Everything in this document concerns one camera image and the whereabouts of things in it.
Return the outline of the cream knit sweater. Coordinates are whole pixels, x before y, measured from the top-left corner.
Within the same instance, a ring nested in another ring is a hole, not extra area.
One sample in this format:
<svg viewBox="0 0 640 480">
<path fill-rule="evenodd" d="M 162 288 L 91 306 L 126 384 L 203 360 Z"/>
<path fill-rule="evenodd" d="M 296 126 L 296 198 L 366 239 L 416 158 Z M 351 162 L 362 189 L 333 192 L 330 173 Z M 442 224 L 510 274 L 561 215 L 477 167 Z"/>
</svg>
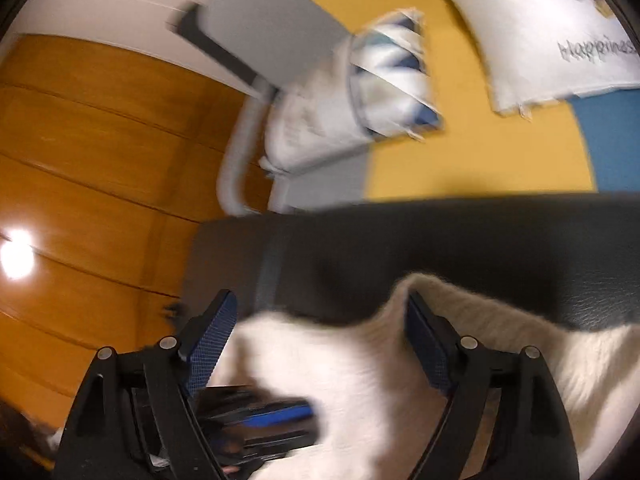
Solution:
<svg viewBox="0 0 640 480">
<path fill-rule="evenodd" d="M 411 274 L 367 320 L 345 327 L 262 312 L 239 322 L 210 378 L 270 396 L 302 396 L 317 411 L 317 444 L 275 460 L 262 479 L 405 479 L 436 429 L 445 397 L 432 388 L 405 336 L 415 289 L 462 335 L 489 348 L 537 347 L 562 396 L 579 473 L 604 461 L 639 397 L 639 329 L 578 332 L 441 281 Z"/>
</svg>

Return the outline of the geometric pattern pillow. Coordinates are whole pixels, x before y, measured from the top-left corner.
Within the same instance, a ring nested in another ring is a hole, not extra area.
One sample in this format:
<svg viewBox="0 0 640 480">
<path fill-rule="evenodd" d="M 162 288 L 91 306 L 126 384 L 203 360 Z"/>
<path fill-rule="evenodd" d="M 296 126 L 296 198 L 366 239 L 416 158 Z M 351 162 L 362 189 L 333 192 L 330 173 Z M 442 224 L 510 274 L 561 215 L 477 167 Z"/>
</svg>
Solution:
<svg viewBox="0 0 640 480">
<path fill-rule="evenodd" d="M 396 136 L 421 139 L 441 126 L 423 13 L 398 9 L 348 36 L 278 93 L 260 166 L 296 174 Z"/>
</svg>

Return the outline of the grey yellow blue sofa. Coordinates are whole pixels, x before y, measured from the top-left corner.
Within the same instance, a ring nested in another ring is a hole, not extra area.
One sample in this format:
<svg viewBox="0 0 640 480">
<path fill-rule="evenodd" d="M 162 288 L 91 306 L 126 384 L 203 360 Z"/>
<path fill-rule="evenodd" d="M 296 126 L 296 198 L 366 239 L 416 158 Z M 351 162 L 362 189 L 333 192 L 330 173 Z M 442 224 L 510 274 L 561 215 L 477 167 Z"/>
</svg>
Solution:
<svg viewBox="0 0 640 480">
<path fill-rule="evenodd" d="M 250 89 L 217 177 L 250 213 L 639 188 L 639 41 L 611 0 L 200 0 L 176 34 Z"/>
</svg>

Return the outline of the white deer print pillow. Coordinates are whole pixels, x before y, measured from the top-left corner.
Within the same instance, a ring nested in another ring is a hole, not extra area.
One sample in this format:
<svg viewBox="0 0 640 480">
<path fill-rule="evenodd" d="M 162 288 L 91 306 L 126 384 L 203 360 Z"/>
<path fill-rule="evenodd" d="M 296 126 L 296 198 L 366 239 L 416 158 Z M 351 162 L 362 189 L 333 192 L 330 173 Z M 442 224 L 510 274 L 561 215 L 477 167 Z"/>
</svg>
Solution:
<svg viewBox="0 0 640 480">
<path fill-rule="evenodd" d="M 639 55 L 605 0 L 450 0 L 480 49 L 492 108 L 639 85 Z"/>
</svg>

